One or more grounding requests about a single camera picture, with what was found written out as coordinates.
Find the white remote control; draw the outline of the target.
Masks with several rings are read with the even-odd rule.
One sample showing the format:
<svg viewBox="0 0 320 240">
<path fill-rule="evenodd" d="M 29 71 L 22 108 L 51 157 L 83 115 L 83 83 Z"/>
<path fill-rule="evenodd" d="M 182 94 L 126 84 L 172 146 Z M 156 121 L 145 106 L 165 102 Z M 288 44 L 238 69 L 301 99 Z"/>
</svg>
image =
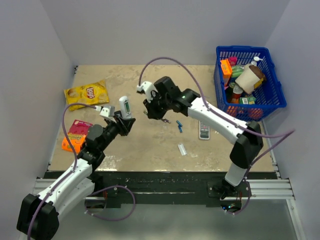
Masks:
<svg viewBox="0 0 320 240">
<path fill-rule="evenodd" d="M 122 96 L 122 97 L 119 98 L 121 116 L 122 116 L 123 119 L 131 119 L 132 118 L 132 113 L 131 113 L 130 103 L 129 103 L 130 114 L 127 114 L 126 107 L 125 107 L 125 103 L 126 102 L 129 103 L 129 98 L 127 96 Z"/>
</svg>

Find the white battery cover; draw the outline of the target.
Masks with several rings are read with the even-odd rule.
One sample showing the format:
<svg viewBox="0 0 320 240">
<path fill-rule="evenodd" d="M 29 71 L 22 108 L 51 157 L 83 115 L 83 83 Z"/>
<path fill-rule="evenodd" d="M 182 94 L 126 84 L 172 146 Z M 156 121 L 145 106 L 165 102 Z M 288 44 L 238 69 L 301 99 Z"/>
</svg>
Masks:
<svg viewBox="0 0 320 240">
<path fill-rule="evenodd" d="M 185 149 L 185 146 L 184 146 L 182 143 L 178 144 L 178 149 L 179 149 L 180 154 L 181 154 L 182 156 L 185 156 L 185 155 L 187 154 L 187 151 L 186 151 L 186 149 Z"/>
</svg>

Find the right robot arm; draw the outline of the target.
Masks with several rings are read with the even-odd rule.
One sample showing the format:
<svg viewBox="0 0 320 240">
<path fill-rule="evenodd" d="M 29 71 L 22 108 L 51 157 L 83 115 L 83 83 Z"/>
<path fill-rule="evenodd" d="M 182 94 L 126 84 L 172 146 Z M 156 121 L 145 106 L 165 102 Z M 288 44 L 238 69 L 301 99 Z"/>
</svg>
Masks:
<svg viewBox="0 0 320 240">
<path fill-rule="evenodd" d="M 240 183 L 250 165 L 264 146 L 260 125 L 232 117 L 194 90 L 187 88 L 181 91 L 168 76 L 155 83 L 145 81 L 136 87 L 136 91 L 146 96 L 143 104 L 149 119 L 160 120 L 172 110 L 208 125 L 233 145 L 229 155 L 231 166 L 224 177 L 222 189 L 227 196 L 235 196 L 241 190 Z"/>
</svg>

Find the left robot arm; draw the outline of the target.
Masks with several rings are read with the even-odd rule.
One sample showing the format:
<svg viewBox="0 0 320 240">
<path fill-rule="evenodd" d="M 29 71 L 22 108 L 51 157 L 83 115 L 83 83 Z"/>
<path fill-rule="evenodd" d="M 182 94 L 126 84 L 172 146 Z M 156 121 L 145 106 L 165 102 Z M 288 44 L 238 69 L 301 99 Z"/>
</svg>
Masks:
<svg viewBox="0 0 320 240">
<path fill-rule="evenodd" d="M 136 120 L 123 118 L 117 111 L 105 121 L 105 127 L 95 124 L 89 128 L 82 150 L 58 179 L 22 200 L 16 228 L 29 240 L 52 239 L 62 220 L 79 202 L 103 192 L 104 184 L 94 172 L 105 158 L 104 150 L 116 136 L 128 135 Z"/>
</svg>

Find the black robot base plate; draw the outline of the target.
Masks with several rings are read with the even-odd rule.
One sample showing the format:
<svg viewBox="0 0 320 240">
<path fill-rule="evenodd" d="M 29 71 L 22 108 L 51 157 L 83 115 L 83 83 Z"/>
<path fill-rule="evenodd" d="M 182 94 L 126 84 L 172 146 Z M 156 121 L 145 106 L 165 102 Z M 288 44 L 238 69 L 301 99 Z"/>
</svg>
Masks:
<svg viewBox="0 0 320 240">
<path fill-rule="evenodd" d="M 251 196 L 247 182 L 229 186 L 223 172 L 125 172 L 101 171 L 88 179 L 94 183 L 88 207 L 120 208 L 124 204 L 204 205 L 238 211 L 241 200 Z"/>
</svg>

